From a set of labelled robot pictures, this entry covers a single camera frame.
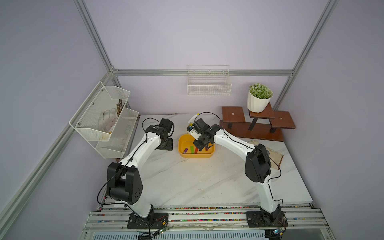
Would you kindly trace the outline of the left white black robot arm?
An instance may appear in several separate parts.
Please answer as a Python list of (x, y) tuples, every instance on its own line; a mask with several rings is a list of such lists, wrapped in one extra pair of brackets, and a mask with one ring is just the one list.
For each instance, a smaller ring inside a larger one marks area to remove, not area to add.
[(156, 125), (144, 129), (144, 136), (133, 150), (118, 163), (111, 163), (107, 169), (107, 181), (102, 186), (106, 195), (117, 204), (129, 208), (137, 219), (151, 224), (155, 218), (153, 205), (141, 199), (144, 187), (140, 169), (155, 150), (171, 151), (174, 123), (161, 119)]

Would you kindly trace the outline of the beige work glove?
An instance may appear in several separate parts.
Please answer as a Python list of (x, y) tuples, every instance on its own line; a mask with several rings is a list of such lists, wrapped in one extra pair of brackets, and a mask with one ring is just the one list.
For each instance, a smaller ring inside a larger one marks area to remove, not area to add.
[(260, 142), (259, 140), (253, 139), (253, 140), (248, 141), (248, 143), (255, 145), (255, 146), (259, 145), (259, 144), (264, 145), (266, 147), (267, 151), (269, 152), (269, 157), (273, 160), (273, 162), (271, 162), (272, 168), (277, 170), (281, 166), (284, 155), (269, 147), (271, 141), (262, 140), (262, 142)]

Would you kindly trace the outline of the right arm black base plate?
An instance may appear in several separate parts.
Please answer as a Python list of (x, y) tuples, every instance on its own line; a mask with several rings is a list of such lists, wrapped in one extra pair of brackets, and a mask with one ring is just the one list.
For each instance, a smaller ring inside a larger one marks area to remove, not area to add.
[(281, 211), (272, 214), (261, 211), (246, 212), (246, 219), (250, 228), (284, 228), (288, 226), (285, 212)]

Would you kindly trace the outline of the yellow plastic storage box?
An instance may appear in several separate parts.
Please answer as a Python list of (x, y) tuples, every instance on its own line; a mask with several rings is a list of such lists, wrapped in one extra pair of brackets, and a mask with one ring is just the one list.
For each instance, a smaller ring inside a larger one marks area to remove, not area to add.
[(209, 144), (201, 151), (194, 145), (194, 138), (191, 135), (182, 135), (178, 142), (178, 152), (183, 158), (210, 158), (215, 153), (215, 146)]

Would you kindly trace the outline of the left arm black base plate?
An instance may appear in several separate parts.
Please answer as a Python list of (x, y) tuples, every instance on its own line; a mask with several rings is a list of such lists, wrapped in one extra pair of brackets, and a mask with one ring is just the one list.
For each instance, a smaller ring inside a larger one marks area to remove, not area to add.
[(127, 229), (158, 230), (167, 227), (168, 221), (168, 213), (150, 213), (147, 218), (142, 218), (137, 214), (131, 213), (128, 220)]

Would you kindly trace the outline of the white pot green plant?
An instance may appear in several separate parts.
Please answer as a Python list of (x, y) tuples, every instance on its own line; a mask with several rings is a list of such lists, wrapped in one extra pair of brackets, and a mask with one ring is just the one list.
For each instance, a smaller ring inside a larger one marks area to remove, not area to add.
[(247, 97), (248, 110), (254, 113), (261, 113), (273, 96), (273, 91), (265, 85), (260, 83), (250, 85)]

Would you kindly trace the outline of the clear plastic bag in shelf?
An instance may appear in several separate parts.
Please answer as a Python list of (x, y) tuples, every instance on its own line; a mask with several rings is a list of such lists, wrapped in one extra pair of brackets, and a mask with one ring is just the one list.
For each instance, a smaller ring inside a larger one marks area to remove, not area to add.
[(105, 133), (111, 133), (118, 119), (117, 109), (106, 110), (101, 113), (98, 120), (98, 129)]

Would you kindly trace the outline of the brown wooden tiered stand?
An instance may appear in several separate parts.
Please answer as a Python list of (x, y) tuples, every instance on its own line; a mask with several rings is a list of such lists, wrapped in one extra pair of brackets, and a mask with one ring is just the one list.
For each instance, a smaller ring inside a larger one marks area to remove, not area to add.
[(294, 130), (296, 125), (289, 112), (274, 111), (271, 104), (260, 113), (249, 111), (247, 122), (242, 107), (223, 106), (221, 126), (238, 138), (283, 142), (283, 129)]

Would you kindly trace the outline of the yellow green spray bottle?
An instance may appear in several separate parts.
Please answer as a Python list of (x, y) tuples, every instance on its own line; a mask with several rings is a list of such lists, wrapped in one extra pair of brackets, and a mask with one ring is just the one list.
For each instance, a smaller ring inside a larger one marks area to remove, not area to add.
[(187, 133), (189, 135), (201, 135), (201, 130), (199, 129), (199, 127), (196, 125), (196, 120), (197, 120), (197, 117), (199, 116), (200, 114), (195, 114), (189, 121), (188, 121), (188, 127), (187, 127)]

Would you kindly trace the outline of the white mesh two-tier shelf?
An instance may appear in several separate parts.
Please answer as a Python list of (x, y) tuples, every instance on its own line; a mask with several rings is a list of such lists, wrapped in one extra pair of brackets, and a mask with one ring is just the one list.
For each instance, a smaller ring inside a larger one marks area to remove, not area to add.
[(139, 112), (128, 106), (130, 92), (99, 82), (69, 125), (104, 159), (125, 155)]

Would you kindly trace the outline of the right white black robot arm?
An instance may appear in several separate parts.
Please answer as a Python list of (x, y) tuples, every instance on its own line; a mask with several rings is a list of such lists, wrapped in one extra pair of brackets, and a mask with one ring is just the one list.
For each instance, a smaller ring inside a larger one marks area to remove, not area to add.
[(202, 150), (208, 145), (219, 145), (235, 153), (245, 161), (245, 175), (256, 183), (260, 197), (261, 220), (270, 226), (279, 221), (283, 214), (282, 205), (273, 197), (270, 186), (272, 160), (262, 144), (249, 144), (226, 131), (221, 126), (208, 125), (199, 114), (193, 116), (187, 127), (187, 133), (195, 140), (194, 146)]

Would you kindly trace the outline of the aluminium rail base frame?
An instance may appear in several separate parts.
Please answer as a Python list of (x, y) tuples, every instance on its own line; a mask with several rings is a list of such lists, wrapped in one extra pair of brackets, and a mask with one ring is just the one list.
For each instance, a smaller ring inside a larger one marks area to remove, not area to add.
[(283, 206), (287, 227), (250, 228), (246, 212), (257, 206), (157, 208), (168, 213), (168, 226), (158, 230), (127, 229), (129, 209), (107, 206), (90, 213), (82, 240), (333, 240), (320, 209), (310, 205)]

